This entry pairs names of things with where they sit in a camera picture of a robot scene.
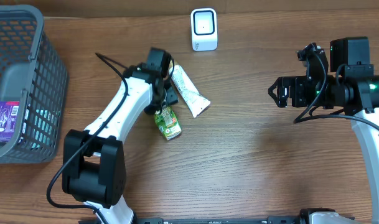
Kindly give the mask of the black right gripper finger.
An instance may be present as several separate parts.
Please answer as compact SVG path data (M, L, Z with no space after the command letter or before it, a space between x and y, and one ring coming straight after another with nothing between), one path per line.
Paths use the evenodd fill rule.
M268 90L278 90L281 88L286 88L289 86L289 77L279 77L277 80L268 88Z
M272 97L276 105L285 108L288 105L289 90L287 87L269 87L268 95Z

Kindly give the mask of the green tea drink carton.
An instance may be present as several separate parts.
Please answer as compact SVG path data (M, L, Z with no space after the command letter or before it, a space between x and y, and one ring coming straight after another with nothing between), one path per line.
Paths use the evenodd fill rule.
M162 135L169 141L179 136L182 132L178 119L170 106L163 107L154 115L156 126Z

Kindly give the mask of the white tube gold cap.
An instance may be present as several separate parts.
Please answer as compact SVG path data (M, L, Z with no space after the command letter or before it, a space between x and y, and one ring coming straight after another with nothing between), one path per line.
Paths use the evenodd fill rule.
M175 87L194 118L203 113L210 106L211 101L200 94L181 65L170 62L169 73Z

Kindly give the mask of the purple Carefree pad pack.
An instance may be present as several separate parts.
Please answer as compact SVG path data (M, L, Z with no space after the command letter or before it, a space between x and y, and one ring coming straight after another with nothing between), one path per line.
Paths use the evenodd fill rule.
M0 142L8 142L13 137L18 112L18 101L0 101Z

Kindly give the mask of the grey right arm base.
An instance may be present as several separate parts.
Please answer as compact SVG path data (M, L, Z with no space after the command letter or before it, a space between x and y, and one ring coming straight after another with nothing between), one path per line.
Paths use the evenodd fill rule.
M299 212L301 223L306 224L334 224L351 223L352 219L339 215L330 208L303 208Z

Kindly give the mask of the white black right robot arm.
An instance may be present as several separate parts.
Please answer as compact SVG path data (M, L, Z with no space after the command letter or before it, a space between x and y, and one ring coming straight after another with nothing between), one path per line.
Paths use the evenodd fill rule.
M329 55L315 42L296 52L306 73L279 77L268 88L280 108L290 101L303 112L294 123L347 119L360 144L372 198L372 222L379 223L379 75L374 74L367 37L330 42Z

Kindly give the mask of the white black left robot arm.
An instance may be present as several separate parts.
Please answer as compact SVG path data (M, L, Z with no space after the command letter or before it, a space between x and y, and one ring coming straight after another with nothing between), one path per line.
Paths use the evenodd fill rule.
M121 85L103 112L83 131L70 130L63 143L62 190L89 208L97 223L135 223L124 197L123 143L141 113L160 114L178 102L169 67L174 59L151 48L144 63L124 68Z

